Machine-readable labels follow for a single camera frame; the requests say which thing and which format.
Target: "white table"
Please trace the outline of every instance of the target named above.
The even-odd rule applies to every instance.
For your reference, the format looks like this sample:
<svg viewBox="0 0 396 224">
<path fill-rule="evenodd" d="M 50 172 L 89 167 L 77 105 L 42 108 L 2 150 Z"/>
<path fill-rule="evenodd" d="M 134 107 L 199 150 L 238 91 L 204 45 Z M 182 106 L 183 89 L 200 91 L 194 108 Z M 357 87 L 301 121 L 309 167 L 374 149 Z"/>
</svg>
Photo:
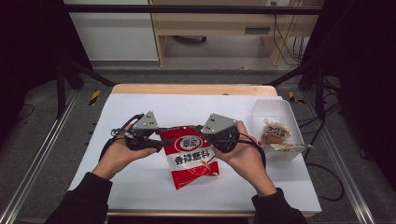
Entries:
<svg viewBox="0 0 396 224">
<path fill-rule="evenodd" d="M 252 116 L 258 100 L 266 100 L 263 116 Z M 133 115 L 153 111 L 160 127 L 204 124 L 210 113 L 243 120 L 250 134 L 258 134 L 258 119 L 295 122 L 294 116 L 277 114 L 285 102 L 272 87 L 213 85 L 119 85 L 108 97 L 92 140 L 70 186 L 73 189 L 98 162 L 110 131 L 121 127 Z M 302 141 L 294 130 L 291 141 Z M 160 139 L 158 135 L 151 138 Z M 253 187 L 230 166 L 219 161 L 220 174 L 204 176 L 176 190 L 162 150 L 134 161 L 113 179 L 108 200 L 109 216 L 252 217 Z M 302 156 L 293 161 L 268 161 L 267 173 L 282 188 L 288 203 L 307 217 L 320 212 L 318 198 Z"/>
</svg>

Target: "black jacket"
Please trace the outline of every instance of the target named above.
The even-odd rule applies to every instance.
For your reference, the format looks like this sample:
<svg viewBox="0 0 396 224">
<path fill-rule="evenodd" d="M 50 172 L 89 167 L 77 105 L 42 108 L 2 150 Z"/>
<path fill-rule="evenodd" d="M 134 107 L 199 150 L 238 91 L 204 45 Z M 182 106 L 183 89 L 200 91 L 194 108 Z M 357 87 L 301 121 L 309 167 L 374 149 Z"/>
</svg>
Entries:
<svg viewBox="0 0 396 224">
<path fill-rule="evenodd" d="M 74 190 L 67 191 L 59 207 L 45 223 L 104 224 L 111 186 L 112 182 L 108 180 L 92 173 L 85 174 Z M 282 189 L 264 198 L 256 195 L 252 201 L 256 208 L 255 223 L 307 223 L 302 213 L 286 202 Z"/>
</svg>

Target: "person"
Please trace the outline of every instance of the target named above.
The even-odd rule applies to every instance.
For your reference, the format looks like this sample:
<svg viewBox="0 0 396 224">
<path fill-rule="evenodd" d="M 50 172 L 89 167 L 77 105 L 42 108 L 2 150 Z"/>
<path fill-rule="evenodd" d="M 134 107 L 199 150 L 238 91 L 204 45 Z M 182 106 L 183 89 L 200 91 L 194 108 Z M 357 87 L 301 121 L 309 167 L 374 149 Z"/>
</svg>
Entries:
<svg viewBox="0 0 396 224">
<path fill-rule="evenodd" d="M 242 121 L 237 129 L 248 135 Z M 244 135 L 241 140 L 248 140 Z M 249 144 L 238 143 L 229 153 L 214 148 L 216 157 L 228 163 L 257 191 L 252 202 L 256 209 L 255 223 L 307 223 L 303 214 L 286 202 L 282 189 L 277 189 L 265 172 L 259 151 Z M 85 174 L 74 190 L 64 195 L 60 205 L 46 220 L 46 224 L 90 223 L 103 224 L 108 209 L 107 200 L 111 190 L 110 179 L 133 161 L 146 158 L 156 152 L 155 148 L 132 151 L 123 139 L 115 141 L 96 167 Z"/>
</svg>

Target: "black stand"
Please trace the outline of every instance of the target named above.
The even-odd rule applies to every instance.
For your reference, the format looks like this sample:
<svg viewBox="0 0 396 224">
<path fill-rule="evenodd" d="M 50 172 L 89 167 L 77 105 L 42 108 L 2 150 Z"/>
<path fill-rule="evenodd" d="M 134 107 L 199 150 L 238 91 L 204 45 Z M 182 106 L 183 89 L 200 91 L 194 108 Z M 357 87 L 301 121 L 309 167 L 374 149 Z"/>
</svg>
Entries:
<svg viewBox="0 0 396 224">
<path fill-rule="evenodd" d="M 53 0 L 51 3 L 54 6 L 64 6 L 63 0 Z M 45 10 L 44 4 L 39 0 L 20 0 L 19 4 L 33 32 L 29 35 L 35 35 L 41 40 L 44 54 L 49 58 L 48 66 L 55 71 L 58 94 L 57 119 L 65 110 L 64 79 L 74 90 L 80 90 L 84 86 L 80 73 L 107 86 L 116 85 L 93 71 L 68 12 Z"/>
<path fill-rule="evenodd" d="M 112 87 L 118 84 L 104 77 L 101 77 L 91 69 L 84 67 L 76 62 L 59 63 L 59 67 L 56 69 L 55 73 L 58 93 L 58 114 L 56 116 L 57 119 L 61 117 L 62 113 L 66 108 L 64 79 L 67 80 L 73 90 L 81 90 L 81 88 L 84 86 L 84 83 L 82 82 L 78 73 L 84 73 L 101 82 L 102 84 L 105 84 L 108 87 Z"/>
<path fill-rule="evenodd" d="M 317 43 L 307 47 L 305 52 L 305 57 L 303 58 L 302 64 L 295 68 L 294 70 L 288 72 L 286 75 L 264 85 L 271 85 L 276 87 L 277 85 L 282 84 L 283 82 L 287 81 L 288 79 L 303 75 L 302 79 L 299 82 L 299 88 L 302 91 L 309 90 L 312 85 L 316 82 L 316 101 L 315 101 L 315 108 L 321 120 L 324 120 L 324 102 L 323 102 L 323 91 L 324 91 L 324 69 L 322 67 L 323 63 L 328 60 L 328 55 L 325 55 L 325 52 L 328 48 L 332 47 L 332 39 L 337 35 L 337 28 L 340 22 L 343 21 L 344 17 L 354 5 L 356 0 L 351 0 L 351 3 L 347 5 L 337 6 L 335 1 L 326 1 L 324 8 L 338 8 L 338 12 L 342 13 L 338 15 L 337 13 L 328 14 L 328 15 L 320 15 L 317 21 L 317 26 L 314 32 L 319 33 L 319 36 L 316 36 L 317 40 L 322 39 L 322 41 L 317 41 Z M 329 32 L 327 27 L 329 25 L 332 26 L 332 29 Z"/>
</svg>

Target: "chips bag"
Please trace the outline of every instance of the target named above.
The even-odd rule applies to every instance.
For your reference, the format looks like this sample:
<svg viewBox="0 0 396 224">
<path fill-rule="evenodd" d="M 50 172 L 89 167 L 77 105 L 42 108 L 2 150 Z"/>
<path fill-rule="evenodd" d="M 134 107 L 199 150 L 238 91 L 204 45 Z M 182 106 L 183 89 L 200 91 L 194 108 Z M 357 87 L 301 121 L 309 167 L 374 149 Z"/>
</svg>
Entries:
<svg viewBox="0 0 396 224">
<path fill-rule="evenodd" d="M 162 140 L 175 139 L 164 147 L 176 189 L 203 175 L 218 175 L 215 152 L 195 126 L 180 126 L 159 131 Z"/>
</svg>

